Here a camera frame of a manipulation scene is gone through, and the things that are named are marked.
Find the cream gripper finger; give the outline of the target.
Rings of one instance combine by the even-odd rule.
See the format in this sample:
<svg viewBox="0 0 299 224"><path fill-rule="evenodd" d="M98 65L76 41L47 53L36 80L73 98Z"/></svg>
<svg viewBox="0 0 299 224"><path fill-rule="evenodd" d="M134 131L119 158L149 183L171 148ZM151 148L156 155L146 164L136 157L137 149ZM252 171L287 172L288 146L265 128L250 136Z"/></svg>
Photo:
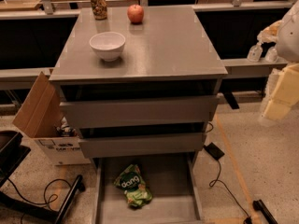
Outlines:
<svg viewBox="0 0 299 224"><path fill-rule="evenodd" d="M260 118L262 120L277 121L284 119L290 111L291 108L287 105L277 103L274 100L263 99Z"/></svg>

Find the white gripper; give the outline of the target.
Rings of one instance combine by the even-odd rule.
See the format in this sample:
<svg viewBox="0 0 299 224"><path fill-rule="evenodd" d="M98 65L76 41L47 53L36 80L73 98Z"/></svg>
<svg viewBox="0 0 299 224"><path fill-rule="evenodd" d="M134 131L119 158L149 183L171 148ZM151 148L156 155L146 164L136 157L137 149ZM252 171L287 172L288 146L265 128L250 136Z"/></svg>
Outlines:
<svg viewBox="0 0 299 224"><path fill-rule="evenodd" d="M261 43L276 43L281 21L275 21L257 35ZM299 63L291 63L282 70L273 70L274 89L270 94L270 104L293 106L299 102Z"/></svg>

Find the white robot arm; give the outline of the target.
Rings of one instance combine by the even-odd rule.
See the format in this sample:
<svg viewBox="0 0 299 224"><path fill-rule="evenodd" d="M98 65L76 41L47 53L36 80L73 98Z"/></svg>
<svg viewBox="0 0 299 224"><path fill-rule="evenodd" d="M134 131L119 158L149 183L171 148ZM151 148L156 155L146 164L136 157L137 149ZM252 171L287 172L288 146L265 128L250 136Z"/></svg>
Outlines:
<svg viewBox="0 0 299 224"><path fill-rule="evenodd" d="M272 121L283 119L299 102L299 1L284 15L261 30L257 36L262 43L276 43L278 57L288 64L278 72L278 81L268 78L273 88L265 103L262 117Z"/></svg>

